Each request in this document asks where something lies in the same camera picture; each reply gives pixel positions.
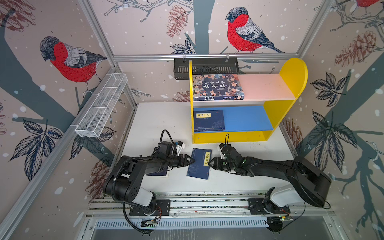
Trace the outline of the large illustrated box book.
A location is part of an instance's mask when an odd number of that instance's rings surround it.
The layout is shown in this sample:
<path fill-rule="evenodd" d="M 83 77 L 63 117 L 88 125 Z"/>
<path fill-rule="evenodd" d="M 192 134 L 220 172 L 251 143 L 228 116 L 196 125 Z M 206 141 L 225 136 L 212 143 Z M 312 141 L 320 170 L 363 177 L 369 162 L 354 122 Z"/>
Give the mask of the large illustrated box book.
<path fill-rule="evenodd" d="M 194 75 L 194 101 L 243 100 L 245 93 L 238 75 Z"/>

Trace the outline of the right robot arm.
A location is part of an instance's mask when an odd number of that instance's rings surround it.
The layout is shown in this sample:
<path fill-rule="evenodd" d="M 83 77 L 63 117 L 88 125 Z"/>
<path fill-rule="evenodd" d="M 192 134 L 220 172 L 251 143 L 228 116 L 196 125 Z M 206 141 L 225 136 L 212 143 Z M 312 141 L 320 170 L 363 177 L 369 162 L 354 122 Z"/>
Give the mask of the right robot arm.
<path fill-rule="evenodd" d="M 220 144 L 220 156 L 209 161 L 209 167 L 242 177 L 269 177 L 289 183 L 277 189 L 271 187 L 259 203 L 249 201 L 254 214 L 289 214 L 288 205 L 304 202 L 324 208 L 331 179 L 308 160 L 272 161 L 242 157 L 230 144 Z"/>

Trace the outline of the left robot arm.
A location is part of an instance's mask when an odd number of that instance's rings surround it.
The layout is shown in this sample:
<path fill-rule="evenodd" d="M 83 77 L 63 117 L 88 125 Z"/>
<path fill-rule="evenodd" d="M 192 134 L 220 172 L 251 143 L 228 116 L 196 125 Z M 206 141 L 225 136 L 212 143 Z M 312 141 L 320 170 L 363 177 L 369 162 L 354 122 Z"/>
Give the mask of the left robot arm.
<path fill-rule="evenodd" d="M 178 154 L 177 145 L 161 142 L 147 157 L 122 156 L 103 185 L 103 193 L 113 201 L 132 207 L 131 215 L 160 214 L 156 194 L 141 187 L 147 174 L 160 173 L 169 168 L 183 168 L 196 161 L 189 155 Z"/>

